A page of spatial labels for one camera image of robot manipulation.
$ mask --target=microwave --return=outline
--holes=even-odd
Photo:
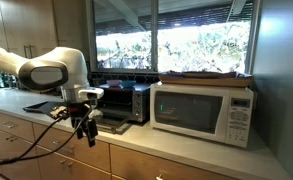
[[[158,82],[150,88],[150,125],[245,148],[253,100],[249,88]]]

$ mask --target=electrical cord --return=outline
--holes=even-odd
[[[37,155],[37,156],[24,157],[24,158],[19,159],[19,161],[26,161],[26,160],[41,158],[41,157],[44,157],[44,156],[48,156],[50,154],[53,154],[53,153],[57,152],[58,150],[60,150],[63,146],[65,146],[73,138],[73,136],[75,135],[75,133],[77,132],[77,130],[80,128],[81,124],[84,122],[84,120],[88,117],[88,115],[91,112],[92,112],[92,108],[89,108],[88,112],[85,114],[85,116],[78,123],[78,125],[75,128],[75,130],[72,133],[72,135],[63,144],[61,144],[58,148],[56,148],[53,151],[50,151],[48,153],[45,153],[45,154],[40,154],[40,155]]]
[[[26,154],[28,154],[37,144],[38,142],[44,137],[44,135],[47,133],[47,131],[52,128],[56,123],[60,122],[64,117],[59,117],[56,119],[53,123],[51,123],[42,133],[41,135],[36,139],[36,141],[21,155],[18,157],[14,158],[7,158],[7,159],[0,159],[0,165],[5,165],[5,164],[11,164],[14,162],[19,161],[21,158],[23,158]]]

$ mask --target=countertop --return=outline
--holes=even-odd
[[[22,109],[44,101],[62,99],[29,91],[0,89],[1,113],[49,125],[52,122],[50,117]],[[73,131],[68,120],[54,127]],[[149,122],[133,124],[123,134],[98,133],[96,139],[104,142],[239,179],[291,179],[254,129],[245,149],[160,131],[153,129]]]

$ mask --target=microwave door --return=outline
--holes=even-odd
[[[222,97],[157,92],[155,119],[161,124],[215,134]]]

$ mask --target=wall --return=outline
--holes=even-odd
[[[253,74],[254,125],[293,178],[293,0],[263,0]]]

